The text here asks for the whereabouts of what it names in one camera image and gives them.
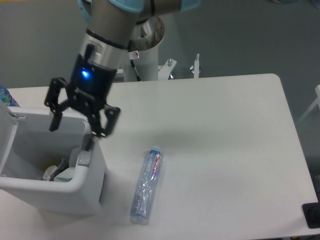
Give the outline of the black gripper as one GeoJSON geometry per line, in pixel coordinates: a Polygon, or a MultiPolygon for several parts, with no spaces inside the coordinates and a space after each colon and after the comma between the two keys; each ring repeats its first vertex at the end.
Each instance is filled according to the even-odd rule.
{"type": "Polygon", "coordinates": [[[116,72],[116,69],[91,64],[78,54],[69,84],[63,77],[50,81],[44,100],[53,114],[49,130],[54,132],[59,128],[63,112],[70,107],[89,118],[91,133],[84,145],[85,151],[91,151],[96,142],[111,135],[121,113],[119,107],[106,104],[116,72]],[[61,89],[66,89],[68,99],[59,103],[61,89]]]}

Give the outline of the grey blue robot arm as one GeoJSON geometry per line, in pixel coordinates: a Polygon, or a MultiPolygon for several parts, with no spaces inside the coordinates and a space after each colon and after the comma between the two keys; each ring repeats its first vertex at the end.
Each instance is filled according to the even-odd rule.
{"type": "Polygon", "coordinates": [[[90,20],[70,80],[55,77],[50,81],[44,100],[53,114],[49,130],[56,131],[63,112],[71,108],[87,117],[90,124],[85,151],[90,151],[96,140],[112,134],[121,110],[108,105],[107,96],[128,52],[136,24],[151,17],[191,10],[200,3],[199,0],[79,1],[90,20]]]}

